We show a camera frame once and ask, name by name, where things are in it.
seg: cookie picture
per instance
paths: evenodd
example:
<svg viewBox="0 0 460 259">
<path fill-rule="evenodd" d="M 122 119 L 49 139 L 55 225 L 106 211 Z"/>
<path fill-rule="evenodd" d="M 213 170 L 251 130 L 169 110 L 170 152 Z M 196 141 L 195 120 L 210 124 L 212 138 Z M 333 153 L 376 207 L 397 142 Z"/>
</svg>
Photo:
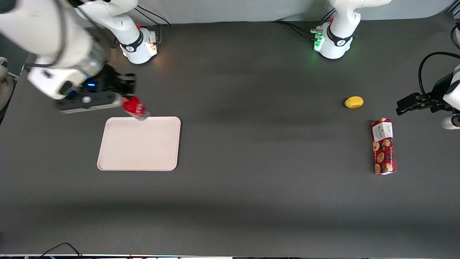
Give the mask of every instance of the cookie picture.
<svg viewBox="0 0 460 259">
<path fill-rule="evenodd" d="M 380 165 L 379 164 L 375 164 L 375 174 L 376 175 L 379 175 L 380 174 Z"/>
<path fill-rule="evenodd" d="M 380 147 L 380 144 L 376 141 L 372 142 L 372 149 L 375 151 L 377 151 Z"/>
<path fill-rule="evenodd" d="M 384 158 L 385 154 L 383 152 L 380 152 L 380 154 L 377 156 L 377 163 L 382 163 Z"/>
<path fill-rule="evenodd" d="M 385 139 L 382 141 L 382 146 L 389 147 L 391 145 L 391 141 L 388 139 Z"/>
<path fill-rule="evenodd" d="M 391 172 L 393 171 L 393 166 L 389 163 L 382 165 L 383 172 Z"/>
</svg>

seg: white wall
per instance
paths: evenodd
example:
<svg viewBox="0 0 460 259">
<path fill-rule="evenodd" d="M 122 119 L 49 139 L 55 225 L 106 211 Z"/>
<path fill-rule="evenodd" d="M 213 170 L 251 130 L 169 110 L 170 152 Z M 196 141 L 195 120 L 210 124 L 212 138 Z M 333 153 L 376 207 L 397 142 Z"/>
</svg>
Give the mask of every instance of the white wall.
<svg viewBox="0 0 460 259">
<path fill-rule="evenodd" d="M 393 0 L 386 6 L 363 8 L 360 12 L 363 20 L 424 18 L 443 11 L 453 1 Z M 327 0 L 139 0 L 139 5 L 173 24 L 273 21 L 280 18 L 319 20 L 331 8 Z M 152 24 L 135 10 L 127 14 L 136 23 Z"/>
</svg>

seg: label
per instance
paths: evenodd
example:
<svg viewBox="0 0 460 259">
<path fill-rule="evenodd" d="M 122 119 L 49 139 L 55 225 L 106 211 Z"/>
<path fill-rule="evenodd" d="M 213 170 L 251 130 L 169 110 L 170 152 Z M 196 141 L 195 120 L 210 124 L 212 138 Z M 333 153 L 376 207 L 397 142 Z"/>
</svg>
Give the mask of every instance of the label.
<svg viewBox="0 0 460 259">
<path fill-rule="evenodd" d="M 393 129 L 391 122 L 381 122 L 372 127 L 372 133 L 374 135 L 374 141 L 381 141 L 385 138 L 393 137 Z"/>
</svg>

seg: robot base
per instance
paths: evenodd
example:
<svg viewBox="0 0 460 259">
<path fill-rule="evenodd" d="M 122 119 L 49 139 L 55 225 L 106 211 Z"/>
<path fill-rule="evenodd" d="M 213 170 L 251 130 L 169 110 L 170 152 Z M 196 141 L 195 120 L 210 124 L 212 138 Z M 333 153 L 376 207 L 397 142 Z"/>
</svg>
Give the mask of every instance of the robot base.
<svg viewBox="0 0 460 259">
<path fill-rule="evenodd" d="M 326 32 L 330 22 L 324 23 L 316 27 L 316 31 Z M 350 43 L 353 40 L 351 38 L 348 42 L 345 42 L 342 46 L 336 46 L 334 41 L 332 41 L 327 33 L 321 33 L 318 36 L 315 36 L 317 40 L 313 50 L 318 51 L 321 55 L 328 59 L 338 59 L 341 58 L 347 50 L 350 49 Z"/>
<path fill-rule="evenodd" d="M 129 52 L 120 45 L 123 55 L 133 64 L 145 63 L 158 54 L 156 33 L 154 31 L 149 31 L 146 28 L 140 28 L 139 31 L 143 34 L 143 42 L 134 52 Z"/>
</svg>

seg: white tray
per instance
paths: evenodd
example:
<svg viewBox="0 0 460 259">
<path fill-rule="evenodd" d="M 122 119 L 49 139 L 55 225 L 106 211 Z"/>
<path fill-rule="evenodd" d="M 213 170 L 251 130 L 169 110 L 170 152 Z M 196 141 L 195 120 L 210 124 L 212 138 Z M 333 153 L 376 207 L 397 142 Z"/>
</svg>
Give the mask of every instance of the white tray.
<svg viewBox="0 0 460 259">
<path fill-rule="evenodd" d="M 98 168 L 104 171 L 171 171 L 179 151 L 180 119 L 110 118 L 105 123 Z"/>
</svg>

